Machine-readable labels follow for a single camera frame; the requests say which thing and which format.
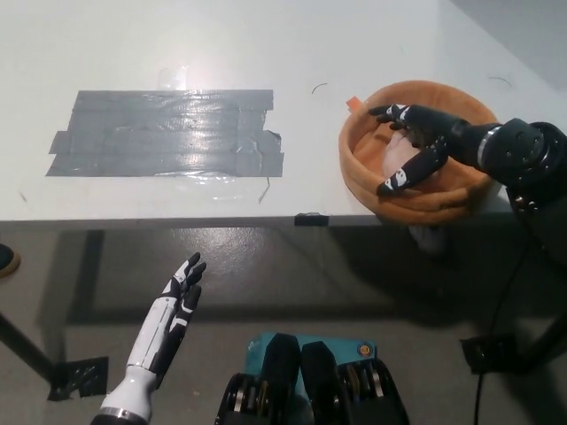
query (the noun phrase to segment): metal bracket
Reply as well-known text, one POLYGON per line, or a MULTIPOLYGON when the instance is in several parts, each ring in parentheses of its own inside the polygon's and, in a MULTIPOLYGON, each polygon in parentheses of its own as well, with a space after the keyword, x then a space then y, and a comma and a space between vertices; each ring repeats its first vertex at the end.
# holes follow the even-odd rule
POLYGON ((76 390, 79 391, 81 398, 106 395, 107 383, 107 357, 58 363, 55 365, 55 374, 51 380, 51 391, 47 399, 68 400, 71 393, 76 390))
POLYGON ((461 346, 474 375, 517 370, 519 354, 514 334, 477 336, 462 340, 461 346))

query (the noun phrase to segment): orange tag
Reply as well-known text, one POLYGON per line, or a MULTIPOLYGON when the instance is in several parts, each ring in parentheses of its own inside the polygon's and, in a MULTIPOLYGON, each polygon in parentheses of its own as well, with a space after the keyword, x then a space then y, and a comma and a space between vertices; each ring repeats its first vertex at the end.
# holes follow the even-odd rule
POLYGON ((358 108, 360 108, 363 105, 363 103, 358 97, 354 96, 346 101, 346 105, 348 106, 348 110, 350 112, 354 112, 358 108))

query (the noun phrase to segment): robotic finger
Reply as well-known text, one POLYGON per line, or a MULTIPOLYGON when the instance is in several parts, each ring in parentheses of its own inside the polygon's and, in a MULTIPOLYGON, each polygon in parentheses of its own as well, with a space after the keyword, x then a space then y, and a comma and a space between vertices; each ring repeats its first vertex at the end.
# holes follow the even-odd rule
POLYGON ((438 171, 448 160, 447 151, 442 143, 428 146, 396 173, 377 187, 379 196, 394 195, 396 192, 414 187, 438 171))
POLYGON ((431 144, 439 135, 458 133, 469 125, 456 115, 438 111, 419 104, 389 104, 369 110, 369 114, 377 117, 380 124, 392 122, 397 127, 415 131, 424 136, 424 145, 431 144))

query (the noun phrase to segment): gray duct tape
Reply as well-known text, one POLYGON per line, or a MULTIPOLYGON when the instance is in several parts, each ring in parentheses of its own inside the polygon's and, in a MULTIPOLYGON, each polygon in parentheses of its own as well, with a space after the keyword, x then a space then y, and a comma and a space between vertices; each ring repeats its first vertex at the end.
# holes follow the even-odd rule
POLYGON ((272 90, 82 91, 47 175, 282 175, 272 90))
POLYGON ((68 131, 261 131, 265 111, 227 110, 219 112, 185 112, 161 114, 156 112, 73 112, 68 131))
POLYGON ((73 111, 188 112, 274 109, 272 90, 80 91, 73 111))
POLYGON ((278 153, 281 145, 281 137, 271 131, 59 131, 50 153, 278 153))
POLYGON ((283 153, 220 154, 58 154, 48 176, 145 177, 212 174, 281 177, 283 153))

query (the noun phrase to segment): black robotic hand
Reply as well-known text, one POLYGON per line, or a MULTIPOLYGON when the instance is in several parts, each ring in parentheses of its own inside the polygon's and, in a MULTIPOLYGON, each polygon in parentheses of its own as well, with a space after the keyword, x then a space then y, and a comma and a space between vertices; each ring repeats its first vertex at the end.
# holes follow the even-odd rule
POLYGON ((446 164, 449 157, 487 173, 506 186, 523 211, 567 194, 567 137, 546 123, 513 119, 473 126, 450 113, 421 105, 390 104, 370 109, 379 123, 405 129, 421 152, 377 188, 380 196, 411 188, 446 164))

